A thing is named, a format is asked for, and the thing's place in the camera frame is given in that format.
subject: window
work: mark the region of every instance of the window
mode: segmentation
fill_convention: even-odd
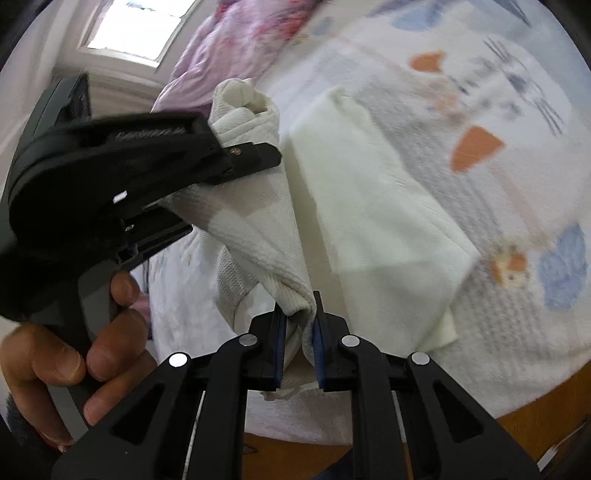
[[[100,11],[86,46],[159,63],[196,0],[112,0]]]

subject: bed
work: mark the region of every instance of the bed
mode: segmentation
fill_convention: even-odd
[[[222,2],[156,108],[180,99],[207,111],[211,80],[254,77],[285,134],[316,96],[344,86],[481,254],[452,304],[459,339],[433,358],[495,417],[584,366],[591,73],[552,13],[537,0],[292,0],[264,21],[238,20],[251,3]],[[232,28],[264,58],[234,44]],[[249,55],[250,67],[212,66],[220,55]],[[208,294],[212,274],[207,245],[191,238],[150,262],[161,358],[209,353],[234,334]],[[349,399],[310,390],[266,402],[251,392],[246,430],[347,444]]]

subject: textured white fabric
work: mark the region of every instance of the textured white fabric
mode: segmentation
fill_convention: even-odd
[[[227,80],[213,97],[212,130],[225,147],[244,142],[279,143],[275,105],[249,81]],[[285,362],[301,345],[301,331],[316,313],[283,165],[218,186],[193,185],[163,204],[219,243],[209,251],[216,275],[211,280],[215,304],[236,332],[241,300],[260,282],[282,310],[293,316],[288,326]]]
[[[453,342],[451,314],[442,319],[480,255],[369,112],[331,89],[302,112],[281,150],[325,311],[394,355]]]

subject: blue pattern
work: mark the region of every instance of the blue pattern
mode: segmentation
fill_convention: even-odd
[[[554,251],[541,256],[538,276],[549,310],[566,312],[577,303],[587,279],[585,255],[585,235],[577,224],[556,239]]]
[[[324,17],[318,26],[310,32],[312,35],[326,35],[332,27],[334,19],[332,17]]]
[[[422,4],[419,8],[392,20],[392,25],[401,30],[430,30],[443,19],[443,11],[447,4],[456,0],[435,0],[430,4]]]
[[[369,13],[369,17],[380,17],[392,12],[415,5],[415,8],[400,16],[396,15],[391,24],[402,30],[423,31],[430,30],[441,23],[445,8],[457,0],[387,0]],[[468,0],[477,8],[484,8],[483,0]],[[492,0],[500,7],[520,19],[528,27],[531,26],[527,16],[519,6],[517,0]]]

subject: black device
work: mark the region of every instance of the black device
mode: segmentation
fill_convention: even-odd
[[[518,443],[428,355],[383,354],[314,295],[319,384],[352,393],[356,479],[541,478]],[[57,461],[52,480],[241,478],[246,394],[281,384],[286,322],[276,306],[213,355],[170,356]]]
[[[0,201],[0,314],[45,325],[82,355],[114,317],[114,272],[192,230],[159,199],[281,161],[268,144],[223,149],[198,113],[91,120],[88,98],[86,76],[42,95]],[[69,389],[81,413],[99,386],[88,375]]]

